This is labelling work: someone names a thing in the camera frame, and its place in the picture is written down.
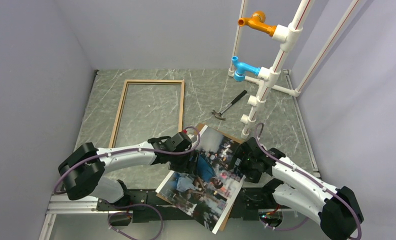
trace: faucet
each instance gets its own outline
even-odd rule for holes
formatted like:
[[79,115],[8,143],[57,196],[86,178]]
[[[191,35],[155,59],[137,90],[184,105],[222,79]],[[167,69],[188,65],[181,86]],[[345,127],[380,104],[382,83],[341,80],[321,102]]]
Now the faucet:
[[233,78],[238,82],[245,80],[245,72],[251,72],[256,76],[260,73],[260,67],[254,67],[244,62],[239,62],[237,56],[232,57],[232,63],[236,68]]
[[248,25],[250,28],[267,33],[270,37],[273,36],[276,26],[270,26],[264,24],[265,14],[262,11],[256,11],[252,14],[252,17],[241,17],[238,20],[238,25],[243,27]]

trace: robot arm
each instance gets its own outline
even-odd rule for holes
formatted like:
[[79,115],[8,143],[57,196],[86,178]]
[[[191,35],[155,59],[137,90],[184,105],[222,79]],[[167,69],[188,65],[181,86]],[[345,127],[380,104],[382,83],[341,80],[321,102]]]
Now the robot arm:
[[[137,165],[168,162],[169,169],[192,174],[198,151],[190,149],[191,145],[192,141],[184,132],[173,137],[151,138],[137,145],[118,148],[95,148],[88,142],[75,150],[58,170],[61,176],[66,175],[63,183],[70,200],[94,196],[116,206],[125,206],[130,202],[125,184],[121,180],[110,180],[103,174]],[[80,162],[84,163],[73,169]]]
[[275,148],[267,153],[271,156],[260,149],[255,138],[249,138],[236,150],[229,168],[239,168],[253,183],[259,182],[262,173],[272,176],[273,179],[262,188],[265,200],[304,214],[318,223],[333,240],[345,240],[357,229],[352,213],[333,195],[343,199],[355,212],[358,221],[363,222],[363,215],[351,189],[346,186],[338,189],[321,181]]

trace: black hammer handle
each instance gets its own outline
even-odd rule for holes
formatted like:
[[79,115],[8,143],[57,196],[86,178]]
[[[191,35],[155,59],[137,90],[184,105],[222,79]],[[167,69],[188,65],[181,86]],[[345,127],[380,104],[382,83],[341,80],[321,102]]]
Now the black hammer handle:
[[242,91],[232,102],[231,104],[235,104],[237,101],[239,101],[243,96],[245,96],[245,94],[247,93],[246,90]]

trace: hammer head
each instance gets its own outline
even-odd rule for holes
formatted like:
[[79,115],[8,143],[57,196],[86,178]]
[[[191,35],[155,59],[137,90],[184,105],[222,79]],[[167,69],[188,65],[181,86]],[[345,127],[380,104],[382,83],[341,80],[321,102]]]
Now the hammer head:
[[216,112],[215,110],[211,111],[211,113],[214,115],[214,117],[216,117],[217,119],[220,120],[226,120],[224,117],[221,116],[221,114],[219,112]]

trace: hammer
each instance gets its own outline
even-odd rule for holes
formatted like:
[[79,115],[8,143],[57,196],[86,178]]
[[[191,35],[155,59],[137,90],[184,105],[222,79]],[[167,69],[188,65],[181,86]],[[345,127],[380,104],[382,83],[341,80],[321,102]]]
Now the hammer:
[[246,90],[242,91],[235,99],[231,102],[229,102],[226,106],[223,107],[223,109],[220,112],[216,112],[215,110],[211,111],[211,113],[216,117],[217,119],[220,120],[226,120],[224,117],[222,118],[221,115],[225,113],[231,106],[233,106],[237,101],[239,101],[245,94],[247,93]]

